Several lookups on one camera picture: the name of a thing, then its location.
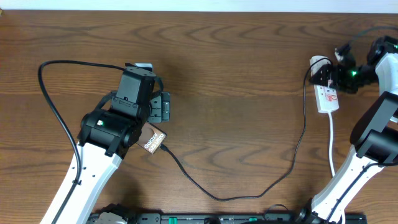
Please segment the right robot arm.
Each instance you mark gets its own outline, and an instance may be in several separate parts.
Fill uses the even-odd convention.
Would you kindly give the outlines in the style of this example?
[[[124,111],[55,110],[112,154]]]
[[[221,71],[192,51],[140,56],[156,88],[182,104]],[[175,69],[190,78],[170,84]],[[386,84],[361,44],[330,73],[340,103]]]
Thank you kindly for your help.
[[[351,44],[335,50],[338,64],[313,57],[305,81],[323,90],[355,94],[368,84],[379,85],[379,98],[362,115],[350,136],[350,150],[343,165],[326,187],[300,211],[296,223],[342,223],[344,210],[374,175],[397,165],[397,39],[376,39],[357,66],[350,53]]]

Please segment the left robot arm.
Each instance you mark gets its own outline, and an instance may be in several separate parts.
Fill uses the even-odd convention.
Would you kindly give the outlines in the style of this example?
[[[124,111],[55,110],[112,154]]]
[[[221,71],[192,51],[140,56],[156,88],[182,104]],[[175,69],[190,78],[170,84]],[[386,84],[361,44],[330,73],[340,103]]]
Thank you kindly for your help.
[[[82,118],[74,157],[42,223],[86,223],[104,186],[135,144],[153,154],[170,119],[170,94],[150,63],[126,63],[117,90]]]

